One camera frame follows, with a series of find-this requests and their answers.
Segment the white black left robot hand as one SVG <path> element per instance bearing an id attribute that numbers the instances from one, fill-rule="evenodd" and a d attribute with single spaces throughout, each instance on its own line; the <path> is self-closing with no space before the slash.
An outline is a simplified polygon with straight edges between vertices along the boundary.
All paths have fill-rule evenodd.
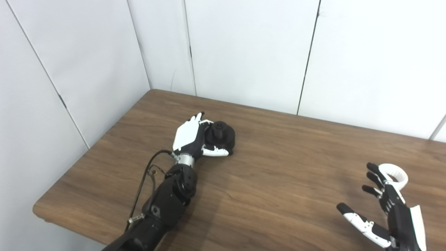
<path id="1" fill-rule="evenodd" d="M 202 120 L 204 114 L 204 112 L 200 112 L 178 127 L 172 144 L 173 152 L 176 155 L 189 155 L 194 161 L 202 156 L 223 157 L 233 155 L 232 150 L 206 144 L 206 130 L 214 122 Z"/>

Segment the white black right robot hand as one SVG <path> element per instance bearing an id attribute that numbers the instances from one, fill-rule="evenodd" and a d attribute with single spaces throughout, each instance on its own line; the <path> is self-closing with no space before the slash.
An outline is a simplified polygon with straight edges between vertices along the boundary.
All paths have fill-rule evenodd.
<path id="1" fill-rule="evenodd" d="M 367 163 L 366 174 L 376 187 L 363 185 L 364 192 L 376 197 L 387 216 L 388 228 L 352 210 L 345 203 L 339 203 L 337 210 L 359 232 L 385 251 L 425 251 L 426 233 L 419 205 L 408 207 L 401 190 L 408 183 L 407 173 L 390 163 Z"/>

